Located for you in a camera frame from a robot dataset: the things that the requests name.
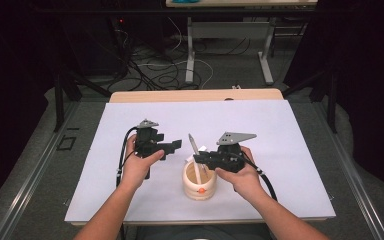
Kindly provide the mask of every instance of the white desk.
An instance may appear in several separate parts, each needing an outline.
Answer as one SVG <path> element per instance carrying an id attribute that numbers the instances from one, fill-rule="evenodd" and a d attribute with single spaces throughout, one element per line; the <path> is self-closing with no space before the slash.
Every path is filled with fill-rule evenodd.
<path id="1" fill-rule="evenodd" d="M 225 98 L 235 100 L 220 101 Z M 216 141 L 224 131 L 257 134 L 243 145 L 252 149 L 256 164 L 266 172 L 282 205 L 303 219 L 335 216 L 289 103 L 278 90 L 253 89 L 114 94 L 106 105 L 65 221 L 85 224 L 114 191 L 124 135 L 144 118 L 160 124 L 157 129 L 165 134 L 164 142 L 182 139 L 183 144 L 151 167 L 151 177 L 136 192 L 125 224 L 261 222 L 258 212 L 222 179 L 217 180 L 216 193 L 207 201 L 192 200 L 183 192 L 184 160 L 193 153 L 188 133 L 198 146 L 216 150 Z"/>
<path id="2" fill-rule="evenodd" d="M 317 0 L 200 0 L 197 3 L 173 3 L 166 0 L 167 7 L 199 8 L 199 7 L 275 7 L 316 5 Z M 273 38 L 276 19 L 269 22 L 192 22 L 188 17 L 188 61 L 186 83 L 193 82 L 193 69 L 195 52 L 193 50 L 194 38 L 250 38 L 264 39 L 263 51 L 258 52 L 264 80 L 272 85 L 273 77 L 267 62 L 267 55 Z"/>

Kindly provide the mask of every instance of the white surface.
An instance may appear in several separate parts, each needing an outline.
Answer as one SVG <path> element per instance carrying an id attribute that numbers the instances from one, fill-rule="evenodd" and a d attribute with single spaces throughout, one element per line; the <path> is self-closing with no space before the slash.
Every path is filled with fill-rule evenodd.
<path id="1" fill-rule="evenodd" d="M 270 179 L 279 202 L 300 218 L 330 218 L 335 212 L 286 100 L 235 100 L 172 103 L 108 103 L 87 156 L 65 221 L 87 222 L 114 191 L 116 169 L 128 129 L 145 118 L 157 122 L 163 142 L 182 139 L 182 148 L 151 167 L 151 177 L 136 192 L 126 223 L 160 221 L 259 220 L 258 212 L 230 183 L 218 178 L 207 201 L 194 201 L 182 189 L 182 170 L 198 146 L 217 150 L 225 132 L 255 133 L 242 142 Z"/>

